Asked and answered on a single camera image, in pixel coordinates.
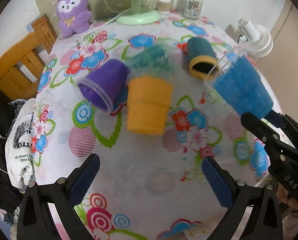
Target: white fan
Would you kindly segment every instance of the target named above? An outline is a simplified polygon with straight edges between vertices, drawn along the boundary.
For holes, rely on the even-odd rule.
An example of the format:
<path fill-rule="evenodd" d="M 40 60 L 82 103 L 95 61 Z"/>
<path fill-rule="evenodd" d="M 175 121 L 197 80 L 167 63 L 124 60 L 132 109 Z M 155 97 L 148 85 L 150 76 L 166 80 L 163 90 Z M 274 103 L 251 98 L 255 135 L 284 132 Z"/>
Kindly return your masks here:
<path fill-rule="evenodd" d="M 241 47 L 248 52 L 251 57 L 265 57 L 273 48 L 273 39 L 269 30 L 260 25 L 253 24 L 248 18 L 241 17 L 236 22 L 238 28 L 246 36 Z"/>

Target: yellow bow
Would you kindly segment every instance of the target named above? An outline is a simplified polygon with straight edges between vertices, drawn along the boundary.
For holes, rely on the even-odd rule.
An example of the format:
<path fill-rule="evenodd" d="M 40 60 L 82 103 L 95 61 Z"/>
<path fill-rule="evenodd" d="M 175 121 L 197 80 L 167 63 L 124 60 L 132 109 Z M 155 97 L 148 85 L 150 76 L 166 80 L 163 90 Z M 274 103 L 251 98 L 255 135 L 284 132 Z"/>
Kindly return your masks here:
<path fill-rule="evenodd" d="M 70 24 L 73 24 L 73 21 L 75 20 L 76 18 L 74 16 L 72 16 L 69 20 L 64 20 L 64 23 L 67 23 L 69 27 Z"/>

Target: wooden chair backrest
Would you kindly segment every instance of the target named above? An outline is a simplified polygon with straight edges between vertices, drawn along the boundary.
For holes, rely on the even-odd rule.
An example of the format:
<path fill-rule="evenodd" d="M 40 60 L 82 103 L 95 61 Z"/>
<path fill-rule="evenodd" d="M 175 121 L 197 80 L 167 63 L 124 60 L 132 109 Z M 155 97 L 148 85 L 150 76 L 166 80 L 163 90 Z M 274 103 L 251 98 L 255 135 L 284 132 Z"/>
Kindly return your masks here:
<path fill-rule="evenodd" d="M 45 64 L 34 49 L 42 44 L 49 54 L 57 39 L 46 15 L 36 20 L 32 27 L 34 32 L 29 33 L 0 57 L 0 90 L 11 100 L 35 96 Z M 36 82 L 32 83 L 19 70 L 16 66 L 19 61 L 37 78 Z"/>

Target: stuffed animal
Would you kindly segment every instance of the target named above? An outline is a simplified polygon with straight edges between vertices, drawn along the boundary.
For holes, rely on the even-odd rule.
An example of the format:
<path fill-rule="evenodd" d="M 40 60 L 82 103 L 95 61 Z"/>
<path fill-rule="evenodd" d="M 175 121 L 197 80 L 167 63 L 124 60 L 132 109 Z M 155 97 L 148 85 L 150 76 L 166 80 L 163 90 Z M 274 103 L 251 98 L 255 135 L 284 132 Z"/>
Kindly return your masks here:
<path fill-rule="evenodd" d="M 89 29 L 91 12 L 88 11 L 88 0 L 59 0 L 57 16 L 61 37 L 67 38 L 74 33 L 83 33 Z"/>

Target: floral tablecloth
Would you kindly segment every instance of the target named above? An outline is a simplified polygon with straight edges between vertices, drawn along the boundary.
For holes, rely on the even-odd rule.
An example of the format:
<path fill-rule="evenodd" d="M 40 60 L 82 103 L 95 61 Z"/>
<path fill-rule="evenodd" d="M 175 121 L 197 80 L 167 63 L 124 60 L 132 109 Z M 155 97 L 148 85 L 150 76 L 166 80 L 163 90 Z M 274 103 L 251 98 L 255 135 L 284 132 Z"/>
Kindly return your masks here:
<path fill-rule="evenodd" d="M 97 153 L 100 171 L 75 207 L 95 239 L 174 235 L 223 210 L 201 171 L 203 157 L 214 157 L 235 179 L 249 185 L 268 167 L 266 156 L 255 157 L 255 137 L 241 126 L 233 109 L 188 73 L 189 38 L 206 38 L 218 58 L 236 43 L 206 17 L 193 22 L 175 12 L 147 25 L 101 26 L 105 22 L 95 22 L 87 32 L 57 40 L 53 46 L 36 99 L 32 148 L 36 182 L 49 184 L 67 177 L 89 153 Z M 159 41 L 177 49 L 164 135 L 126 131 L 128 87 L 110 115 L 91 109 L 76 95 L 75 81 L 89 71 L 109 59 L 124 61 Z M 281 112 L 263 81 L 274 110 Z M 51 210 L 62 238 L 68 239 Z"/>

